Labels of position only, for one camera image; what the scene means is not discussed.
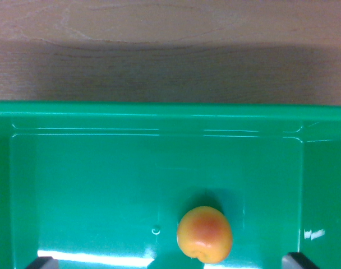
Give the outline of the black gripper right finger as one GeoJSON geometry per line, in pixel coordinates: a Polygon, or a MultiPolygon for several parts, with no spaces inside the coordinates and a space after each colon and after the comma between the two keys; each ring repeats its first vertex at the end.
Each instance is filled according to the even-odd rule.
{"type": "Polygon", "coordinates": [[[301,252],[290,252],[282,258],[282,269],[319,269],[301,252]]]}

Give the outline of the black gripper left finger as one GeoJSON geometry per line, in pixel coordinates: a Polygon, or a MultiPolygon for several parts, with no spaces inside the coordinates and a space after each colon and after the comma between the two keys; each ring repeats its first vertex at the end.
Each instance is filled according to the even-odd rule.
{"type": "Polygon", "coordinates": [[[53,257],[38,257],[25,269],[59,269],[59,261],[53,257]]]}

